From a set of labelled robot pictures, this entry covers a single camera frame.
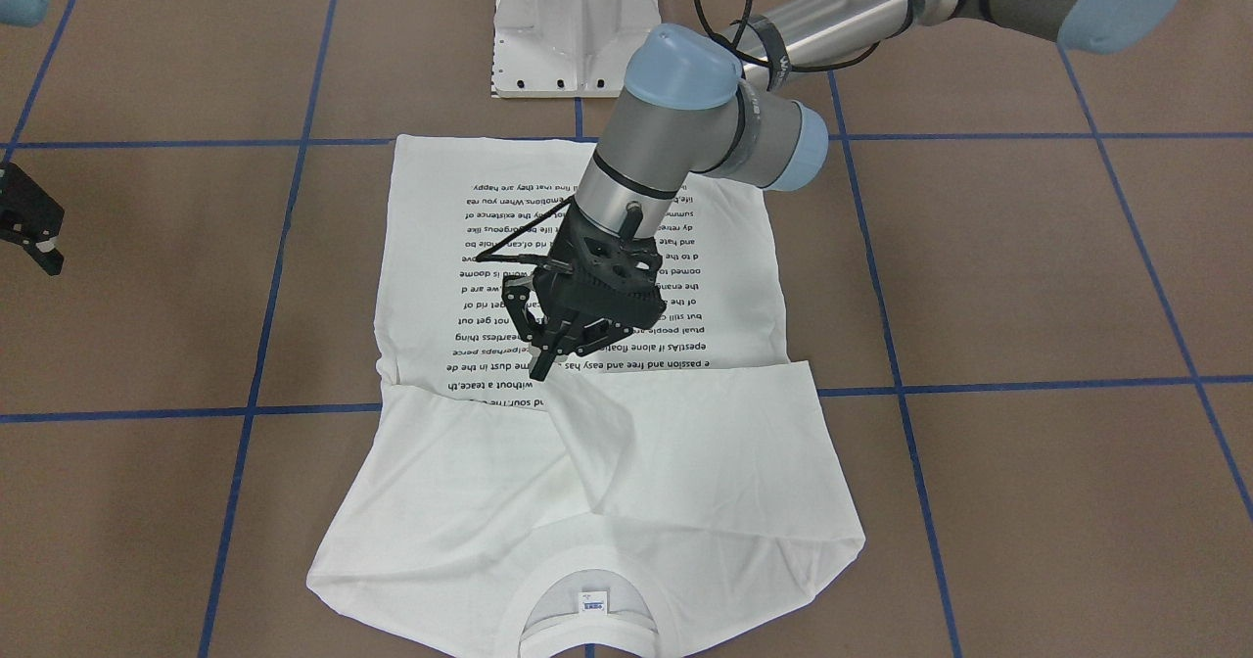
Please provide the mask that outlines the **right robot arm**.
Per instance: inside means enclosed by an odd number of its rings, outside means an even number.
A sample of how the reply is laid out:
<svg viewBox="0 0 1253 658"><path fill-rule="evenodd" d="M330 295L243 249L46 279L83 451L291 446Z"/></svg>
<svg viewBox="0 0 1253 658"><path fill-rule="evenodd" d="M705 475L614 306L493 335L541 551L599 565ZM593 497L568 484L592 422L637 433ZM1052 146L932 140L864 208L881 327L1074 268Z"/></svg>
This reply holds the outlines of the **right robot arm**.
<svg viewBox="0 0 1253 658"><path fill-rule="evenodd" d="M1 23L35 28L49 0L1 0ZM28 253L50 277L60 274L64 256L56 239L66 211L13 160L1 163L1 239Z"/></svg>

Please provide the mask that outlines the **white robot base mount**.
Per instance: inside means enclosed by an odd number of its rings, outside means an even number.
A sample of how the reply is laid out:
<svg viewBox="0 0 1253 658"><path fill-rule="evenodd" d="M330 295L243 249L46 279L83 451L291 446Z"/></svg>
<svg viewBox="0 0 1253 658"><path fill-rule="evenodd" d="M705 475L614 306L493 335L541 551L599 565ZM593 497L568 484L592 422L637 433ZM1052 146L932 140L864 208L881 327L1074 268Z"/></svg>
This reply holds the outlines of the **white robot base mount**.
<svg viewBox="0 0 1253 658"><path fill-rule="evenodd" d="M615 99L658 0L495 0L497 99Z"/></svg>

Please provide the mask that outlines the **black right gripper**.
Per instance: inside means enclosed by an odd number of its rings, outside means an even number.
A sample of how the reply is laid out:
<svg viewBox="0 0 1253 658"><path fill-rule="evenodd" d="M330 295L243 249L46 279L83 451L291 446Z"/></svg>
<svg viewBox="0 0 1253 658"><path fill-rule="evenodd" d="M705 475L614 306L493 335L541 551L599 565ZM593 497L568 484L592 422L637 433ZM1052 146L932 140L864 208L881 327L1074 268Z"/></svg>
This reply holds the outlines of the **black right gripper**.
<svg viewBox="0 0 1253 658"><path fill-rule="evenodd" d="M60 274L66 257L55 243L66 211L21 167L3 165L1 173L1 238L28 246L28 254L46 274Z"/></svg>

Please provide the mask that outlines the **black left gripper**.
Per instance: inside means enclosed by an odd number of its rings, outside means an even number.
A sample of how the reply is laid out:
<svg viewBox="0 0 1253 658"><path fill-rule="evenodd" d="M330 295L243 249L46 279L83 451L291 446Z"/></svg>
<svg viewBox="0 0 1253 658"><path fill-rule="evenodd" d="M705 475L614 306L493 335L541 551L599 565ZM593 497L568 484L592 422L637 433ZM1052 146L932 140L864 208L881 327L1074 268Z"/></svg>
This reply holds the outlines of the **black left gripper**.
<svg viewBox="0 0 1253 658"><path fill-rule="evenodd" d="M538 269L534 283L504 282L510 322L530 343L534 381L544 382L563 353L596 352L634 331L650 330L667 311L657 285L663 259L653 238L618 239L598 228L561 228L549 257L568 269ZM540 308L538 315L533 305Z"/></svg>

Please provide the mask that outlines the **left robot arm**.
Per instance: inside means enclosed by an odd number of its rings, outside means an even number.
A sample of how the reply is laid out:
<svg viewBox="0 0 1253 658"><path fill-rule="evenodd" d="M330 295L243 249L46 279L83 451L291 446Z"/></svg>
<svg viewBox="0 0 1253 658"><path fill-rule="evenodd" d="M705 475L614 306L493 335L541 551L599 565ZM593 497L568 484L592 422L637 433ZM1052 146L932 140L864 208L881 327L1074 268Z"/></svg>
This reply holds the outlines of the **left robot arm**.
<svg viewBox="0 0 1253 658"><path fill-rule="evenodd" d="M724 33L662 23L626 61L621 97L545 254L506 274L502 302L533 352L529 376L601 351L662 320L655 233L690 175L797 191L823 167L826 122L778 88L867 59L912 28L972 19L1059 48L1116 53L1140 43L1179 0L793 0L743 8Z"/></svg>

